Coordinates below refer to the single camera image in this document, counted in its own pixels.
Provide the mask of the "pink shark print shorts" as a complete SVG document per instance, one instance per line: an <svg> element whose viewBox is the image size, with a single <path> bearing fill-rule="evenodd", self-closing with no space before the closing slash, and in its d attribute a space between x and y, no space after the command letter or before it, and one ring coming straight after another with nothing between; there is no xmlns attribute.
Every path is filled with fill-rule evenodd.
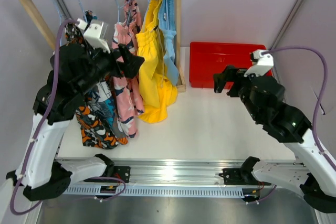
<svg viewBox="0 0 336 224"><path fill-rule="evenodd" d="M133 55L137 54L138 42L136 34L142 27L141 13L136 0L125 0L123 22L114 25L112 48L124 44ZM136 137L138 128L135 118L144 112L143 100L139 91L139 76L133 79L113 78L113 87L117 102L119 125L128 138Z"/></svg>

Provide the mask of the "teal pirate print shorts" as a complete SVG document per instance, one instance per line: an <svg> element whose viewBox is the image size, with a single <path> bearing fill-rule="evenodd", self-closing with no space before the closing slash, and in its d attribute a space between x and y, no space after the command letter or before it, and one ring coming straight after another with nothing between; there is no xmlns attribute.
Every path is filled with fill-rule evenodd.
<svg viewBox="0 0 336 224"><path fill-rule="evenodd" d="M116 137L119 144L128 144L128 139L119 125L116 105L107 76L89 92L89 103L103 126Z"/></svg>

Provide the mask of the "yellow shorts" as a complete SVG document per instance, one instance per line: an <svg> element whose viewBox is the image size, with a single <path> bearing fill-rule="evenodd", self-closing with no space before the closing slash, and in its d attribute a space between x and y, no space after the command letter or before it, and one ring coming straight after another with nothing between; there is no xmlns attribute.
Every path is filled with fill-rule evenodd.
<svg viewBox="0 0 336 224"><path fill-rule="evenodd" d="M163 61L163 34L159 29L159 10L163 0L150 0L140 32L136 35L137 55L144 58L139 70L139 91L144 112L139 119L158 123L167 118L167 107L177 99L177 88L166 76Z"/></svg>

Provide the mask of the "light blue shorts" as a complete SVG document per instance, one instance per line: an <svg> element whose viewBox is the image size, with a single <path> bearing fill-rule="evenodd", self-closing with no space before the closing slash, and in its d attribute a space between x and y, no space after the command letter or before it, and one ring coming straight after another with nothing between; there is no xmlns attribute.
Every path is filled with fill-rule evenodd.
<svg viewBox="0 0 336 224"><path fill-rule="evenodd" d="M179 71L175 65L174 41L176 36L174 0L162 0L158 13L159 28L163 35L165 53L163 61L166 66L166 77L176 86Z"/></svg>

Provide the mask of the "orange black camo shorts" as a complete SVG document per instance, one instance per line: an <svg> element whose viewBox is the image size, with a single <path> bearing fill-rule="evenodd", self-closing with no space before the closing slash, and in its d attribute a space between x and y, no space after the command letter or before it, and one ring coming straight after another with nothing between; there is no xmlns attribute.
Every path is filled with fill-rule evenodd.
<svg viewBox="0 0 336 224"><path fill-rule="evenodd" d="M107 131L93 111L89 103L89 92L85 94L85 104L80 106L75 113L77 122L80 125L83 146L112 150L119 143L116 137Z"/></svg>

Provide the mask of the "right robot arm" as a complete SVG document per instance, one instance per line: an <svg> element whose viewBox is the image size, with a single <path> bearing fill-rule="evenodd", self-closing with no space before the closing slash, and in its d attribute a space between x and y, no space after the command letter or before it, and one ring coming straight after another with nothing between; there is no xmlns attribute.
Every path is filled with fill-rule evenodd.
<svg viewBox="0 0 336 224"><path fill-rule="evenodd" d="M308 171L295 172L250 156L239 169L240 179L248 185L253 182L278 185L302 196L320 212L335 213L335 170L318 149L311 122L301 110L284 103L285 88L274 77L245 76L245 72L246 69L227 66L223 72L214 74L215 93L221 93L226 83L231 82L227 95L240 98L252 120L290 149Z"/></svg>

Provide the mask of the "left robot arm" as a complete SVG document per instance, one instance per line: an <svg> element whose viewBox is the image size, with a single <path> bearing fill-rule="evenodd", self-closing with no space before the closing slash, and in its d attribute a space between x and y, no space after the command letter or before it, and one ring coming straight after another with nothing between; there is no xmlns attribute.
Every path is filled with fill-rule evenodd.
<svg viewBox="0 0 336 224"><path fill-rule="evenodd" d="M24 187L23 194L30 201L59 197L83 180L108 182L113 178L114 163L102 154L84 161L59 162L56 151L75 111L85 104L86 94L106 76L134 78L144 58L130 53L124 44L111 52L99 50L94 57L82 45L69 44L57 49L50 62L52 71L33 105L26 157L6 176L15 186Z"/></svg>

